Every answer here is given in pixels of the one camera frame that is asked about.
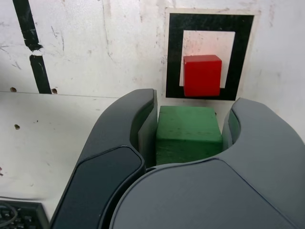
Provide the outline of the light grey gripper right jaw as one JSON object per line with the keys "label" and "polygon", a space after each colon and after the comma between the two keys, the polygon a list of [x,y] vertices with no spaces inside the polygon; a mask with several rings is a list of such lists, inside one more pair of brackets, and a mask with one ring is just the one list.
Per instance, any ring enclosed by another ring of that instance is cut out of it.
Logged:
{"label": "light grey gripper right jaw", "polygon": [[305,145],[266,105],[240,98],[221,153],[158,166],[120,199],[112,229],[302,229]]}

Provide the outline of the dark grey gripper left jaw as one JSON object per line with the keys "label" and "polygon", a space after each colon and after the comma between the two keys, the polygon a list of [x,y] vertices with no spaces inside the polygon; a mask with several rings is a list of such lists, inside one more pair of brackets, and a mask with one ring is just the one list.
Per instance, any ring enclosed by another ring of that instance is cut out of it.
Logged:
{"label": "dark grey gripper left jaw", "polygon": [[156,130],[157,94],[137,89],[96,121],[51,219],[52,229],[107,229],[128,187],[146,172]]}

